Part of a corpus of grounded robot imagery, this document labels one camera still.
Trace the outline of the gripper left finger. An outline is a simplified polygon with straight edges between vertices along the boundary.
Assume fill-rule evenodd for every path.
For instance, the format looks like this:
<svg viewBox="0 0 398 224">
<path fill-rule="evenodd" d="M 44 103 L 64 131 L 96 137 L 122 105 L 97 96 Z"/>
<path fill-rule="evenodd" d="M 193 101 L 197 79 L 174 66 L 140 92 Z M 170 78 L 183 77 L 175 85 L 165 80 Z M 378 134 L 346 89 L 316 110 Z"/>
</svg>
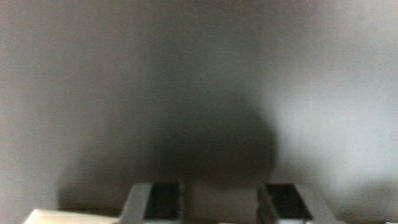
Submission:
<svg viewBox="0 0 398 224">
<path fill-rule="evenodd" d="M 131 186 L 119 224 L 183 224 L 183 184 L 136 183 Z"/>
</svg>

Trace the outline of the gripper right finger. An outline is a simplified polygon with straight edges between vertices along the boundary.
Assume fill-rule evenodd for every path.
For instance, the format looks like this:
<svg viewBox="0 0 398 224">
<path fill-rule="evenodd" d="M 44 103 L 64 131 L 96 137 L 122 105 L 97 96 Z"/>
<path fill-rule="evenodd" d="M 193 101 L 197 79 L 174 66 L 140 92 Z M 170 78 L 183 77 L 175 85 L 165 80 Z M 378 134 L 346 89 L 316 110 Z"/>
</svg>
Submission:
<svg viewBox="0 0 398 224">
<path fill-rule="evenodd" d="M 316 192 L 295 185 L 264 183 L 257 188 L 257 224 L 332 224 Z"/>
</svg>

